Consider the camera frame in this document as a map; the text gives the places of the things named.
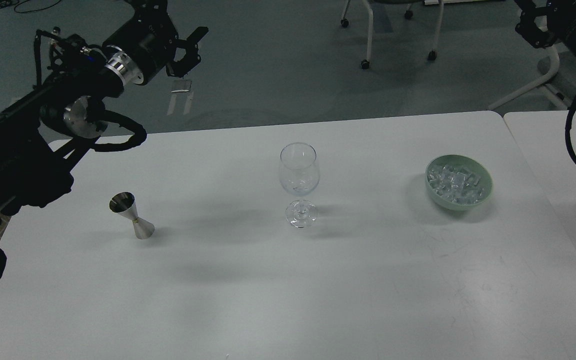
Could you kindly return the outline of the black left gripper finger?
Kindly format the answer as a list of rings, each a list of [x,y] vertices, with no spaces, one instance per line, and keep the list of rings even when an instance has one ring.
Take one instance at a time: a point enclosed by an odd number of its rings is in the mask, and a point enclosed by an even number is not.
[[[201,63],[199,42],[209,32],[206,26],[197,27],[186,39],[173,38],[169,41],[171,54],[167,62],[169,77],[183,78]],[[176,60],[178,50],[183,50],[183,57]]]

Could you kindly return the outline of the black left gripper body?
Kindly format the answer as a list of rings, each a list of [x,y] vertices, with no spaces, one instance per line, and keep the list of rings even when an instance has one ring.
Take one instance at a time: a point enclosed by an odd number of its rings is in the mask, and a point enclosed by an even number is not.
[[[128,0],[133,16],[102,43],[106,69],[122,85],[148,84],[160,71],[183,78],[188,69],[176,60],[183,47],[168,12],[167,0]]]

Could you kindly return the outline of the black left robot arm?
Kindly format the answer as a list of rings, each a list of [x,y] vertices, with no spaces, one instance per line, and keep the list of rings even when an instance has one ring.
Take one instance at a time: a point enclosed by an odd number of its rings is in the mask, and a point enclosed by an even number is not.
[[[0,112],[0,240],[22,207],[44,208],[68,194],[73,168],[89,151],[130,150],[147,138],[132,118],[106,108],[129,84],[147,85],[160,71],[183,78],[199,63],[197,27],[179,36],[166,0],[131,0],[133,16],[103,43],[37,30],[36,84]],[[0,280],[7,256],[0,248]]]

